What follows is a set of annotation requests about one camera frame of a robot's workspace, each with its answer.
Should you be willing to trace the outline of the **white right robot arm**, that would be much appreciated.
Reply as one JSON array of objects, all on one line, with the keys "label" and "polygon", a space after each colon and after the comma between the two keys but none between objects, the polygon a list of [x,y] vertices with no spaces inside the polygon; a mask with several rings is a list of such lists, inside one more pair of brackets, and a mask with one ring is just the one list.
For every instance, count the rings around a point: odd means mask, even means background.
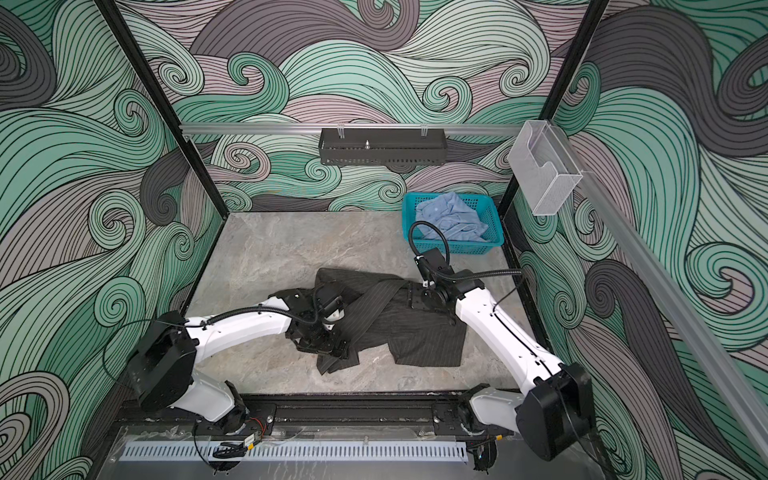
[{"label": "white right robot arm", "polygon": [[565,364],[520,327],[483,286],[411,287],[409,306],[445,313],[473,330],[514,378],[515,396],[491,387],[470,395],[470,418],[519,434],[541,459],[551,461],[595,427],[590,375]]}]

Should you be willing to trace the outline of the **dark grey pinstripe shirt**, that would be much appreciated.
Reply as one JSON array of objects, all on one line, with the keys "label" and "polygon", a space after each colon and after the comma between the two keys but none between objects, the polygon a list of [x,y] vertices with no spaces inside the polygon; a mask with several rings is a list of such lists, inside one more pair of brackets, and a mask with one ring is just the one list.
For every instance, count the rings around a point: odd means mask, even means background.
[{"label": "dark grey pinstripe shirt", "polygon": [[301,300],[318,306],[328,295],[343,299],[344,317],[335,327],[349,341],[348,357],[316,354],[322,375],[358,365],[360,352],[381,345],[388,346],[398,365],[460,366],[467,326],[444,312],[410,309],[412,282],[392,274],[322,268],[312,288],[285,289],[273,296],[289,311]]}]

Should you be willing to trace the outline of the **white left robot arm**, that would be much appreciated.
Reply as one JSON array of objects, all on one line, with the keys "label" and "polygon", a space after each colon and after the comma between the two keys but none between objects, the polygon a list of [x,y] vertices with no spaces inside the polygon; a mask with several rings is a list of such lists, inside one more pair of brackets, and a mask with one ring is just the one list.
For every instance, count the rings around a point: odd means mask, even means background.
[{"label": "white left robot arm", "polygon": [[129,355],[127,379],[142,411],[181,409],[196,414],[216,434],[239,432],[249,409],[234,384],[215,380],[197,366],[257,338],[284,335],[300,352],[347,356],[347,340],[335,331],[345,306],[335,290],[286,290],[254,306],[186,318],[178,311],[154,319]]}]

